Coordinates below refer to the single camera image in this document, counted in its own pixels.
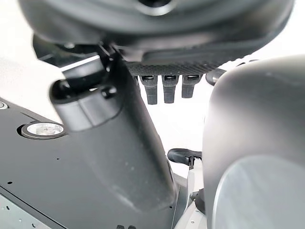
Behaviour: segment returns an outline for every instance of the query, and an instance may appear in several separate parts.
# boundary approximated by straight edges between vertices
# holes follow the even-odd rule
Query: curved gray plastic cover
[[[203,175],[209,228],[221,177],[237,160],[253,155],[274,155],[304,167],[304,63],[305,55],[252,62],[225,73],[217,82],[203,134]],[[258,170],[263,168],[263,164],[257,167]],[[266,175],[272,172],[277,173],[277,170],[270,165]],[[282,179],[287,185],[291,182],[285,177]],[[264,182],[256,181],[256,185],[259,188]],[[270,191],[268,195],[275,198],[278,193]],[[287,208],[289,205],[284,197],[282,208]],[[253,198],[252,204],[259,205],[259,202]],[[248,223],[247,228],[260,228],[257,221],[249,220]]]

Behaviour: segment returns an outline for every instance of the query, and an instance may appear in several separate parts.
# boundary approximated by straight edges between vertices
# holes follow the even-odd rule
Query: black plastic housing
[[[119,60],[103,86],[51,101],[92,172],[122,203],[138,212],[169,207],[177,195],[162,142],[140,92]],[[110,97],[103,90],[115,88]]]

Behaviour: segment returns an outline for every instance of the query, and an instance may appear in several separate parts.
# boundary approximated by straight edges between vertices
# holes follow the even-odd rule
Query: gray panel
[[[0,227],[2,229],[50,229],[2,195],[0,195]]]
[[[43,141],[19,136],[17,127],[34,121],[21,110],[0,111],[0,194],[52,229],[172,227],[175,206],[132,211],[101,184],[68,135]]]
[[[238,160],[219,184],[212,228],[304,228],[304,177],[304,167],[283,158]]]

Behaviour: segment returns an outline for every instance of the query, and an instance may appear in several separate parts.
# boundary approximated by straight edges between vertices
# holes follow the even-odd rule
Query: black lever handle
[[[167,157],[172,162],[181,163],[189,166],[192,158],[201,159],[202,152],[192,151],[189,149],[175,148],[168,151]]]

